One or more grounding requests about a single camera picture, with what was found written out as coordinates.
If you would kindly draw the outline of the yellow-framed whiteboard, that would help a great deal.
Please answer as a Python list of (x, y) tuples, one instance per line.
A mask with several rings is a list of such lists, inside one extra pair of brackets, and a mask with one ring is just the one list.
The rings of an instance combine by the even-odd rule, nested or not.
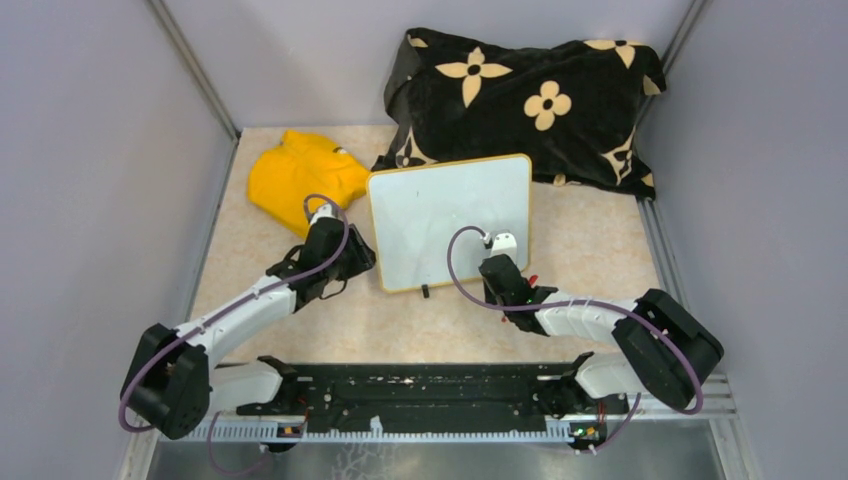
[(507, 254), (530, 260), (532, 164), (523, 154), (446, 162), (372, 174), (366, 184), (377, 271), (387, 293), (477, 280), (491, 237), (508, 234)]

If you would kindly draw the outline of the white red marker pen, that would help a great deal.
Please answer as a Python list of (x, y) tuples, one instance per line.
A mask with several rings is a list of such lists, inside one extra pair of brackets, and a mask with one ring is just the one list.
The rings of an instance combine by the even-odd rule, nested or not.
[[(537, 276), (537, 275), (531, 275), (531, 276), (528, 278), (528, 283), (529, 283), (529, 285), (530, 285), (530, 286), (534, 286), (534, 285), (535, 285), (535, 283), (537, 282), (537, 280), (538, 280), (538, 276)], [(507, 318), (506, 316), (503, 316), (503, 317), (502, 317), (502, 319), (501, 319), (501, 322), (502, 322), (502, 323), (507, 323), (507, 322), (508, 322), (508, 318)]]

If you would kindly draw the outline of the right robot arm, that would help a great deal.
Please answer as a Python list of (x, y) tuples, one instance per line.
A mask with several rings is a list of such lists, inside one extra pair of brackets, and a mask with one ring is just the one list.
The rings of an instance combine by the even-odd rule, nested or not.
[(520, 330), (548, 337), (581, 337), (618, 347), (592, 354), (563, 385), (576, 412), (602, 397), (648, 393), (667, 407), (693, 415), (704, 404), (703, 385), (724, 347), (664, 290), (651, 288), (634, 300), (578, 298), (554, 287), (534, 286), (505, 254), (479, 268), (485, 301)]

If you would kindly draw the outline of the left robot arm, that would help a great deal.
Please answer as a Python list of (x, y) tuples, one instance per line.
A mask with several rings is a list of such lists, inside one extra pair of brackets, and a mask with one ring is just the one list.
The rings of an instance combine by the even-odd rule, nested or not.
[(283, 362), (263, 357), (228, 365), (225, 358), (276, 321), (327, 299), (330, 283), (345, 284), (375, 263), (354, 224), (315, 216), (304, 242), (235, 299), (176, 327), (156, 323), (142, 333), (119, 393), (121, 427), (177, 440), (223, 410), (258, 404), (292, 411), (300, 388), (285, 377)]

